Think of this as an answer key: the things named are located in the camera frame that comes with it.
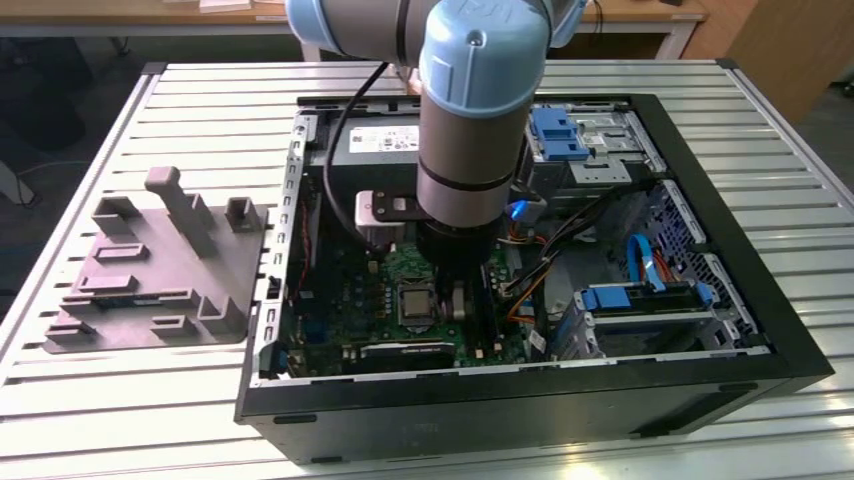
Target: black case frame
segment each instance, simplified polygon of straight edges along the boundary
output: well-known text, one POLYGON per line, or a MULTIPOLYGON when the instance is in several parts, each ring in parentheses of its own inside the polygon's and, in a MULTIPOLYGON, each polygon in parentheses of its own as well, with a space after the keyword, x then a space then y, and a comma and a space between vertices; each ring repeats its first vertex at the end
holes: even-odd
MULTIPOLYGON (((309 98, 299 105, 326 112, 345 100, 309 98)), ((255 425, 297 463, 682 434, 760 397, 794 392, 834 373, 658 98, 541 95, 535 101, 629 103, 761 326, 760 343, 768 341, 773 353, 250 388, 254 320, 237 421, 255 425), (337 441, 342 435, 346 443, 337 441)), ((417 104, 418 97, 363 101, 389 103, 393 110, 398 102, 417 104)))

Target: aluminum table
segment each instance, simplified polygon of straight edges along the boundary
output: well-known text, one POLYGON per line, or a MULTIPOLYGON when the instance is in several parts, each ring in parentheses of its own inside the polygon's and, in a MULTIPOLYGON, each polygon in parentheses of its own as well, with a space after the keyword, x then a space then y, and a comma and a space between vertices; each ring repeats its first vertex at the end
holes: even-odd
MULTIPOLYGON (((769 478, 854 471, 853 197, 738 70, 716 62, 553 62, 542 92, 658 94, 836 376, 688 437, 298 467, 233 422, 245 344, 51 355, 42 349, 98 231, 103 194, 156 206, 175 165, 209 205, 275 207, 297 98, 351 94, 370 63, 150 68, 0 327, 0 478, 769 478)), ((377 94, 402 94, 387 74, 377 94)))

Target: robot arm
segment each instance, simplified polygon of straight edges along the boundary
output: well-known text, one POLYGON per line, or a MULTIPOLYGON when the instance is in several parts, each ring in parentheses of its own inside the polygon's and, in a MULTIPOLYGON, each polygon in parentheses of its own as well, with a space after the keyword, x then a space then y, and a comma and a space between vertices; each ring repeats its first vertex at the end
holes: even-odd
POLYGON ((419 249, 439 270, 489 259, 550 46, 587 0, 290 0, 306 43, 421 68, 419 249))

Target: floor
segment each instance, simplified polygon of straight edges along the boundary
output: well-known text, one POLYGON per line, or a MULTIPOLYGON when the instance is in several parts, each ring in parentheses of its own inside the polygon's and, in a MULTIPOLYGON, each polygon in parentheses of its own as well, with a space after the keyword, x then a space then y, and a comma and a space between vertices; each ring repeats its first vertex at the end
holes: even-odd
MULTIPOLYGON (((0 123, 0 152, 7 165, 22 171, 36 164, 56 162, 26 181, 42 197, 31 209, 0 198, 0 320, 14 293, 20 288, 42 248, 62 217, 66 205, 98 153, 102 141, 122 109, 128 93, 148 61, 266 62, 299 61, 299 45, 293 37, 186 37, 132 38, 131 54, 119 57, 104 38, 78 39, 95 82, 72 93, 87 134, 71 147, 44 153, 16 139, 0 123)), ((797 130, 849 187, 854 187, 854 100, 830 88, 797 130)))

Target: wooden desk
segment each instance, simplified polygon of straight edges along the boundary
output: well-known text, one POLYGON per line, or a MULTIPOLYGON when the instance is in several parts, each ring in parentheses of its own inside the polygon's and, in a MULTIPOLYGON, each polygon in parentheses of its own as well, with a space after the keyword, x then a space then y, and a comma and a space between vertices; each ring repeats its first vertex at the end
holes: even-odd
MULTIPOLYGON (((609 33, 664 33, 657 60, 677 60, 692 39, 694 28, 706 20, 709 12, 700 0, 684 0, 674 7, 658 0, 600 0, 605 24, 602 32, 609 33)), ((597 8, 593 0, 582 16, 578 33, 593 33, 597 28, 597 8)))
MULTIPOLYGON (((658 0, 600 0, 604 33, 665 33, 657 58, 676 59, 706 10, 698 0, 673 7, 658 0)), ((596 29, 593 1, 579 32, 596 29)), ((199 12, 197 2, 162 0, 0 0, 0 35, 7 37, 255 35, 290 34, 285 7, 257 3, 251 10, 199 12)), ((303 48, 306 60, 319 60, 318 49, 303 48)))

